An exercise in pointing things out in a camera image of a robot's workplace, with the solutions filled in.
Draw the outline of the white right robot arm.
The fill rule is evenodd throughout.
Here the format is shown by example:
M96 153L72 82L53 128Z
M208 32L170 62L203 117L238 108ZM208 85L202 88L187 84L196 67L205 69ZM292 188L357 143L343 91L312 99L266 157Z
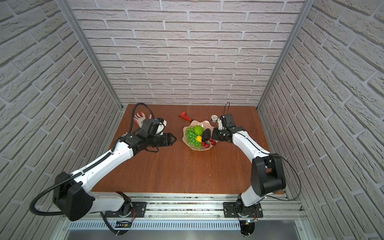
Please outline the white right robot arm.
M265 196L286 188L282 157L263 149L243 128L214 128L213 139L234 144L251 162L251 186L240 194L243 207L258 204Z

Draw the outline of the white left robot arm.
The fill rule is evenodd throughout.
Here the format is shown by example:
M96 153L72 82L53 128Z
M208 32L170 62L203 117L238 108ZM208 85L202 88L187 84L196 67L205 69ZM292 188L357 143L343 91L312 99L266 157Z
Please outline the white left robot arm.
M120 217L128 216L133 207L127 195L120 191L94 193L93 187L112 170L140 151L172 146L176 140L171 133L148 136L145 139L134 134L118 138L109 151L90 164L70 175L63 172L56 177L55 182L63 184L54 190L54 204L73 222L87 214L97 212L110 211L117 213Z

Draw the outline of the green grape bunch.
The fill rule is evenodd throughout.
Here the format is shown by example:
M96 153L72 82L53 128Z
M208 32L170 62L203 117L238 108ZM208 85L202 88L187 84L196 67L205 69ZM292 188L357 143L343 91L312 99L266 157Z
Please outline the green grape bunch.
M188 140L188 144L189 144L190 146L194 146L195 148L200 149L200 148L202 147L202 142L200 143L200 142L197 142L197 141L196 141L196 137L197 137L198 135L196 135L196 134L194 133L193 128L194 128L194 126L191 126L191 127L189 127L189 128L186 130L186 138L187 138L187 140Z

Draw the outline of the green bumpy fake fruit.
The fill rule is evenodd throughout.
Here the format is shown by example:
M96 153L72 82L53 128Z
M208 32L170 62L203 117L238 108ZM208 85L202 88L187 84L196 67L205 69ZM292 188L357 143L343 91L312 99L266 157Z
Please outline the green bumpy fake fruit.
M193 130L194 130L194 133L198 136L202 136L204 133L204 128L199 125L194 126Z

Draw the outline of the dark fake avocado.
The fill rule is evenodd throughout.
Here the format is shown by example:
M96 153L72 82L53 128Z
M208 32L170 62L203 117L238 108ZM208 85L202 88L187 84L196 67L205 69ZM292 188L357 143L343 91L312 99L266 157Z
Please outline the dark fake avocado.
M205 129L203 134L202 134L202 142L207 142L211 139L211 130L210 129Z

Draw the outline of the red cherry pair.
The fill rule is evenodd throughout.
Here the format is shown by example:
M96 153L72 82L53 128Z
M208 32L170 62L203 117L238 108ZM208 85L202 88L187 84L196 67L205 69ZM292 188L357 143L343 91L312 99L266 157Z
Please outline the red cherry pair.
M202 142L202 146L205 147L205 148L209 148L209 147L210 147L210 144L207 143L207 142Z
M215 146L216 145L216 141L212 138L209 139L209 142L211 143L212 146Z

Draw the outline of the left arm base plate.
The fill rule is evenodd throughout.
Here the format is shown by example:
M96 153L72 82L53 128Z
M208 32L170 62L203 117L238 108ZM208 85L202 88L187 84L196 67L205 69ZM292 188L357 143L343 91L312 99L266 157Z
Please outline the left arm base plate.
M143 218L146 213L147 202L131 202L131 204L127 207L128 211L123 213L122 211L112 212L106 211L104 213L106 218Z

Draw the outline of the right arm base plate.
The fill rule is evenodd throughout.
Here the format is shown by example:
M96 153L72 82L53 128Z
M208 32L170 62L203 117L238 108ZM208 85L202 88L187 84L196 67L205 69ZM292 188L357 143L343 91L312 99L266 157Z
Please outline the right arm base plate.
M263 210L261 204L254 204L249 207L244 207L241 202L224 202L224 217L225 218L263 218Z

